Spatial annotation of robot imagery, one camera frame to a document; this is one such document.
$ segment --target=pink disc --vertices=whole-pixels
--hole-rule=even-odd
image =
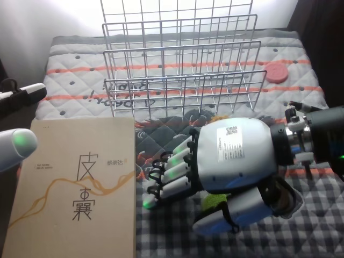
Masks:
[[[288,78],[288,69],[281,63],[269,63],[265,66],[267,81],[271,83],[282,83]]]

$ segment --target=white background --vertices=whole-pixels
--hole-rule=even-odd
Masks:
[[[114,10],[121,9],[121,1],[106,1],[111,1],[108,6]],[[126,8],[137,8],[137,1],[126,0]],[[228,4],[230,0],[218,1]],[[198,0],[201,5],[209,2],[212,1]],[[287,27],[296,3],[297,0],[253,0],[251,13],[258,14],[256,28]],[[41,82],[54,37],[101,36],[103,22],[99,0],[1,0],[0,58],[8,76],[21,87]]]

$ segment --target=quilted mat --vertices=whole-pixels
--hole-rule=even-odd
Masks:
[[[268,125],[281,121],[288,101],[327,108],[323,92],[302,43],[294,32],[256,32],[262,42],[257,69],[274,61],[286,65],[289,77],[281,84],[265,82],[256,109],[241,105],[230,117],[255,117]],[[36,119],[112,116],[103,81],[107,77],[103,38],[57,37],[53,40],[44,84],[47,97]],[[192,223],[203,193],[156,211],[142,208],[143,187],[152,160],[186,139],[189,129],[207,124],[214,114],[157,110],[135,117],[137,154],[137,257],[344,257],[344,184],[327,164],[312,167],[313,180],[298,167],[285,171],[286,180],[304,198],[304,206],[289,220],[266,218],[237,235],[195,235]]]

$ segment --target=black and white gingham pattern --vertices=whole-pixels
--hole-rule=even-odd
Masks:
[[[207,121],[210,117],[205,115],[203,119]],[[147,177],[150,158],[158,158],[164,150],[176,147],[192,127],[188,123],[176,129],[168,121],[169,118],[151,121],[137,131],[137,155],[141,154],[137,159],[137,175],[142,170]],[[162,137],[163,146],[159,145]],[[213,237],[192,232],[203,193],[148,211],[142,207],[144,180],[140,177],[137,257],[344,257],[344,183],[324,171],[319,170],[313,180],[303,175],[287,176],[287,182],[304,198],[303,206],[289,220],[266,218],[243,228],[237,235],[225,233]]]

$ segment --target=beige book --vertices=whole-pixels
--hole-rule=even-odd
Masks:
[[[33,121],[3,258],[135,254],[132,118]]]

